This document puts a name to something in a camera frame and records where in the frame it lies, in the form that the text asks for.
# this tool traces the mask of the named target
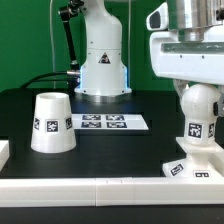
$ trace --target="white cup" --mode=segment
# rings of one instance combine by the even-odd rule
[[[60,153],[75,146],[69,96],[54,92],[38,94],[31,148],[42,153]]]

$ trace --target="white platform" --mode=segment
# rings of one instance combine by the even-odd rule
[[[217,170],[216,166],[219,165],[220,167],[224,162],[224,156],[223,159],[220,159],[224,153],[223,148],[216,142],[204,147],[189,144],[183,137],[177,137],[176,141],[191,158],[187,157],[163,164],[163,172],[166,177],[222,178],[222,173]]]
[[[72,114],[72,122],[74,129],[148,130],[140,114]]]
[[[0,144],[6,162],[8,141]],[[210,163],[224,173],[223,152]],[[0,179],[0,207],[161,204],[224,204],[224,177]]]

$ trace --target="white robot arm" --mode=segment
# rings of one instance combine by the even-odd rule
[[[121,61],[120,21],[107,12],[104,0],[71,0],[70,6],[74,9],[72,16],[82,12],[87,34],[86,61],[81,66],[76,96],[94,102],[115,102],[126,98],[131,89],[127,86],[127,68]]]
[[[218,91],[210,84],[224,85],[223,12],[220,0],[167,0],[147,17],[150,31],[168,28],[151,35],[151,62],[157,76],[174,79],[186,118],[177,142],[187,158],[164,164],[167,176],[220,175],[209,157],[222,151],[214,136],[218,113],[223,115],[223,87]],[[201,84],[187,88],[189,81]]]

